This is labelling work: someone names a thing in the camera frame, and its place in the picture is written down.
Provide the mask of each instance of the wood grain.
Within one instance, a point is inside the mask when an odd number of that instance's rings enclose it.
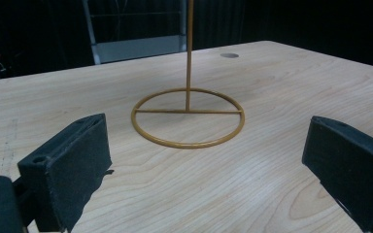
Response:
[[[230,52],[239,57],[220,56]],[[169,149],[138,135],[130,112],[148,94],[184,87],[186,62],[177,53],[0,80],[0,175],[16,179],[28,153],[74,120],[105,113],[115,173],[74,232],[359,232],[301,156],[314,115],[373,136],[372,66],[273,42],[194,51],[192,86],[237,100],[246,124],[216,147]],[[174,96],[153,104],[180,103]],[[191,105],[230,107],[205,96],[191,96]],[[223,116],[140,120],[184,142],[237,123]]]

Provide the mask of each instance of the circular ring base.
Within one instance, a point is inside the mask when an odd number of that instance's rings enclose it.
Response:
[[[212,91],[212,90],[202,89],[202,88],[191,88],[190,91],[191,92],[201,92],[201,93],[206,93],[206,94],[211,94],[211,95],[218,96],[219,98],[222,98],[222,99],[226,100],[227,102],[231,103],[233,106],[235,106],[235,108],[237,110],[236,111],[216,111],[216,110],[187,110],[187,109],[185,109],[185,110],[141,110],[140,109],[140,107],[143,104],[145,104],[146,102],[148,102],[149,100],[153,99],[156,96],[164,95],[164,94],[167,94],[167,93],[173,93],[173,92],[187,92],[186,88],[168,89],[168,90],[164,90],[164,91],[161,91],[161,92],[158,92],[158,93],[155,93],[155,94],[151,94],[151,95],[145,97],[144,99],[140,100],[135,105],[135,107],[133,108],[132,113],[131,113],[131,120],[132,120],[132,124],[133,124],[135,130],[139,134],[141,134],[144,138],[146,138],[146,139],[148,139],[148,140],[150,140],[154,143],[163,145],[165,147],[177,148],[177,149],[202,149],[202,148],[208,148],[208,147],[212,147],[212,146],[215,146],[215,145],[219,145],[219,144],[222,144],[222,143],[232,139],[244,127],[244,123],[245,123],[244,109],[234,99],[232,99],[229,96],[224,95],[222,93],[215,92],[215,91]],[[216,140],[208,141],[208,142],[198,142],[198,143],[179,143],[179,142],[172,142],[172,141],[159,139],[159,138],[147,133],[145,130],[143,130],[139,126],[139,124],[136,120],[136,114],[137,113],[234,114],[234,115],[239,115],[240,121],[239,121],[238,126],[235,128],[234,131],[232,131],[231,133],[229,133],[229,134],[227,134],[227,135],[225,135],[221,138],[218,138]]]

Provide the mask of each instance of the dark background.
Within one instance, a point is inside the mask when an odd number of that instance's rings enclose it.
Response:
[[[114,10],[114,1],[120,9]],[[373,65],[373,0],[196,0],[194,5],[195,50],[270,40]],[[176,0],[91,5],[111,14],[179,7]],[[116,19],[94,23],[101,28],[95,32],[99,41],[108,41],[171,35],[179,20],[173,14],[123,16],[119,33],[102,30]],[[82,0],[0,0],[0,78],[88,65],[93,58]]]

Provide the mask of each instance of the light wood tabletop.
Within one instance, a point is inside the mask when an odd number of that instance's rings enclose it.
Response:
[[[222,53],[236,53],[227,58]],[[373,137],[373,66],[274,42],[197,50],[192,87],[238,101],[246,123],[206,149],[156,145],[131,124],[134,105],[185,87],[185,53],[0,80],[0,175],[73,121],[105,113],[115,173],[92,195],[74,232],[360,232],[302,165],[312,116]],[[149,105],[182,107],[173,93]],[[192,93],[191,107],[230,104]],[[236,116],[137,116],[166,139],[194,142],[236,127]]]

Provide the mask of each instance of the gold metal stand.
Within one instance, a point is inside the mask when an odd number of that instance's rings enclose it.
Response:
[[[187,63],[186,63],[186,88],[175,88],[175,89],[168,89],[164,90],[155,94],[151,94],[144,99],[140,100],[135,107],[132,110],[131,113],[131,119],[132,119],[132,124],[135,128],[135,130],[141,134],[144,138],[163,145],[165,147],[170,147],[170,148],[178,148],[178,149],[201,149],[201,148],[207,148],[215,145],[219,145],[221,143],[224,143],[233,137],[235,137],[241,129],[244,127],[245,123],[245,114],[243,108],[227,95],[221,94],[219,92],[215,92],[212,90],[207,90],[207,89],[201,89],[201,88],[192,88],[190,86],[190,76],[191,76],[191,57],[192,57],[192,25],[193,25],[193,0],[188,0],[188,30],[187,30]],[[185,92],[186,93],[186,107],[184,109],[141,109],[141,106],[148,102],[149,100],[153,99],[154,97],[168,94],[168,93],[173,93],[173,92]],[[224,99],[225,101],[231,103],[233,106],[235,106],[236,110],[235,111],[217,111],[217,110],[193,110],[190,108],[190,93],[191,92],[201,92],[201,93],[206,93],[206,94],[211,94],[218,96],[219,98]],[[150,113],[150,114],[217,114],[217,115],[238,115],[240,117],[240,122],[237,126],[237,128],[232,131],[231,133],[216,139],[214,141],[209,141],[209,142],[200,142],[200,143],[178,143],[178,142],[171,142],[171,141],[166,141],[163,139],[156,138],[155,136],[147,133],[145,130],[143,130],[137,120],[136,120],[136,115],[138,113]]]

